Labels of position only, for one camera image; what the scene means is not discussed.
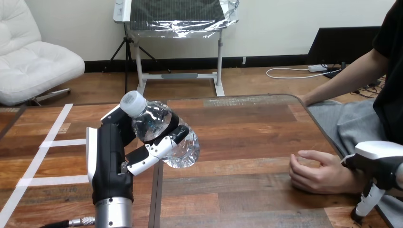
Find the white wall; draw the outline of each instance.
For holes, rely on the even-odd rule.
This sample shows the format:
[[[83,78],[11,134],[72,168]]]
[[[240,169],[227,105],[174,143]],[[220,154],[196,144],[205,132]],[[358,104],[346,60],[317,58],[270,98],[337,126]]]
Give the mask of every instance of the white wall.
[[[114,0],[25,0],[42,40],[84,60],[107,60],[124,35]],[[394,0],[240,0],[239,23],[224,30],[224,57],[307,54],[319,27],[379,26]],[[217,37],[143,38],[156,58],[217,56]],[[124,48],[117,58],[123,59]]]

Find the person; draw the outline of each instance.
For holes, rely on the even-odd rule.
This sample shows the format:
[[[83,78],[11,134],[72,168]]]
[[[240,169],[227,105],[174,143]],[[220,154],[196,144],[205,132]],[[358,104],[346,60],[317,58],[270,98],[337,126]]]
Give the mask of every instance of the person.
[[[384,88],[375,100],[326,101],[384,75]],[[387,13],[370,52],[300,98],[343,155],[354,153],[355,146],[364,141],[403,144],[403,0],[397,0]],[[318,151],[298,151],[298,155],[321,163],[319,168],[310,168],[291,155],[289,174],[298,189],[318,194],[360,193],[368,183],[364,173],[343,167],[338,156]]]

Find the white bottle cap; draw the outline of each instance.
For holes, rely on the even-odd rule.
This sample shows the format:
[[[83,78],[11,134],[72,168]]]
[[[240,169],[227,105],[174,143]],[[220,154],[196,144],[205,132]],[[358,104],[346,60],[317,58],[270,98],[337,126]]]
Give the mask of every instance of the white bottle cap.
[[[146,99],[137,91],[130,91],[120,100],[120,108],[130,117],[138,117],[147,106]]]

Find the white cable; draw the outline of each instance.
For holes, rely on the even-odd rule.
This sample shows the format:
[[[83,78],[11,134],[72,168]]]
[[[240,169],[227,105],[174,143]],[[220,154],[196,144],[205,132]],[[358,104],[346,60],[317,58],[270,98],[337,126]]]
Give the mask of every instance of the white cable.
[[[309,70],[309,69],[273,68],[273,69],[270,69],[270,70],[296,70],[296,71],[306,71],[306,70]],[[326,72],[326,73],[322,73],[322,74],[318,74],[318,75],[312,75],[312,76],[306,76],[306,77],[273,77],[273,76],[270,76],[270,75],[269,75],[269,71],[270,71],[270,70],[266,71],[266,75],[269,76],[269,77],[271,77],[271,78],[276,78],[276,79],[300,79],[300,78],[309,78],[309,77],[316,77],[316,76],[321,76],[321,75],[325,75],[325,74],[330,74],[330,73],[333,73],[333,72],[341,71],[341,69],[339,69],[339,70],[335,70],[335,71],[331,71],[331,72]]]

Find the white chair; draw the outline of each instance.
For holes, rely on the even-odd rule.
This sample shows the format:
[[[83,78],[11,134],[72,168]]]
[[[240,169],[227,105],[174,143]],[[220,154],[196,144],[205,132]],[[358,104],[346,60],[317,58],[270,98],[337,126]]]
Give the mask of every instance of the white chair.
[[[24,0],[0,0],[0,103],[17,105],[69,92],[41,93],[84,73],[84,61],[68,49],[41,42]]]

